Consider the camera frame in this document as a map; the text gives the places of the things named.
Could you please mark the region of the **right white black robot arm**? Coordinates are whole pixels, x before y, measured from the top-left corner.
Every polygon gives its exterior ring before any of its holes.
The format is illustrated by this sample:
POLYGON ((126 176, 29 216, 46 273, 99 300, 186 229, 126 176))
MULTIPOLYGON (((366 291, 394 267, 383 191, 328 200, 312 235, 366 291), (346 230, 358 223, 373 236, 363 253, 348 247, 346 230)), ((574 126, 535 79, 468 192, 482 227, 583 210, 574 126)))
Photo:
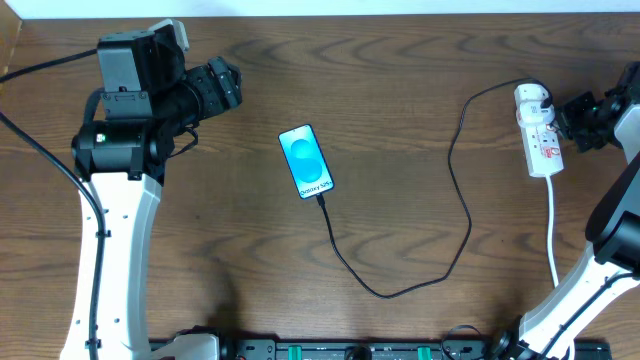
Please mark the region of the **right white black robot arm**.
POLYGON ((562 139, 573 141, 581 153, 612 144, 627 162, 589 217, 577 263, 487 354, 562 359, 602 310, 639 284, 639 65, 627 64, 600 100, 586 92, 556 108, 551 92, 534 81, 519 85, 514 99, 530 176, 549 181, 562 171, 562 139))

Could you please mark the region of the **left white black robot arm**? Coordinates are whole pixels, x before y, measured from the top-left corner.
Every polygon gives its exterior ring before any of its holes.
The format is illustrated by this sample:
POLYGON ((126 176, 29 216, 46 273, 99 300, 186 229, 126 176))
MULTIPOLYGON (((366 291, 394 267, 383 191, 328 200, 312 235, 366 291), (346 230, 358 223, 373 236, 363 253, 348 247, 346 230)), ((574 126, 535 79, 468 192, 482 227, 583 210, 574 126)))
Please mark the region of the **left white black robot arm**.
POLYGON ((167 19, 112 33, 97 45, 103 84, 73 137, 82 238, 64 359, 226 359, 232 348, 203 328, 150 340, 146 280, 152 227, 175 140, 241 104, 239 69, 220 57, 188 68, 184 25, 167 19))

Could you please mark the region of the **blue Galaxy smartphone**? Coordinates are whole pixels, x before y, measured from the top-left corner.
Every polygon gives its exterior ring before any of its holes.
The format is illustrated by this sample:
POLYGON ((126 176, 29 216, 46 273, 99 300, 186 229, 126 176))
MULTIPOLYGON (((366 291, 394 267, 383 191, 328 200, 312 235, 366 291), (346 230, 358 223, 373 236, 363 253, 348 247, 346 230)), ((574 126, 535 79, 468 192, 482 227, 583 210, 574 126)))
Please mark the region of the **blue Galaxy smartphone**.
POLYGON ((310 124, 280 133, 278 141, 301 199, 334 189, 333 176, 310 124))

